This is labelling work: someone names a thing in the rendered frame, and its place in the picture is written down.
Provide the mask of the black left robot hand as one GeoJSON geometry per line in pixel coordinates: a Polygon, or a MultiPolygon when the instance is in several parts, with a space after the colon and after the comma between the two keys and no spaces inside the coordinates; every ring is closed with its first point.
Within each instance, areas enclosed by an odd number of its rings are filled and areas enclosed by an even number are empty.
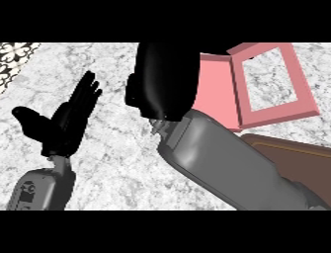
{"type": "Polygon", "coordinates": [[[98,86],[95,73],[87,71],[76,85],[68,101],[58,106],[50,118],[22,106],[12,110],[24,135],[43,145],[43,156],[70,157],[76,153],[87,119],[102,94],[98,86]]]}

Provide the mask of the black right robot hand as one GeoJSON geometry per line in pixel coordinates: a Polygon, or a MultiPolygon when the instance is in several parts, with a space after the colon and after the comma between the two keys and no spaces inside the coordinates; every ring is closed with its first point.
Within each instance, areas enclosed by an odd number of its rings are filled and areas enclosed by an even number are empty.
{"type": "Polygon", "coordinates": [[[141,42],[135,72],[126,86],[126,105],[144,118],[179,122],[197,94],[198,49],[176,42],[141,42]]]}

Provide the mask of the pink open box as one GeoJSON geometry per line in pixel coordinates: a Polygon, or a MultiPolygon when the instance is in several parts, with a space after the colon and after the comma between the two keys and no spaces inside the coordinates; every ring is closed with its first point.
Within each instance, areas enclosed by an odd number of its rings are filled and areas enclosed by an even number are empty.
{"type": "Polygon", "coordinates": [[[192,109],[241,131],[320,114],[293,45],[244,42],[225,55],[200,55],[192,109]]]}

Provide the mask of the brown wooden tray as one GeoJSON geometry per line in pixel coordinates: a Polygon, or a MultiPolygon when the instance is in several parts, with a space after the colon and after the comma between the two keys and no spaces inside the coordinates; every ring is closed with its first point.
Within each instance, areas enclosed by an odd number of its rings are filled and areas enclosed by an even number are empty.
{"type": "Polygon", "coordinates": [[[252,133],[241,138],[274,162],[281,176],[300,182],[331,208],[331,148],[252,133]]]}

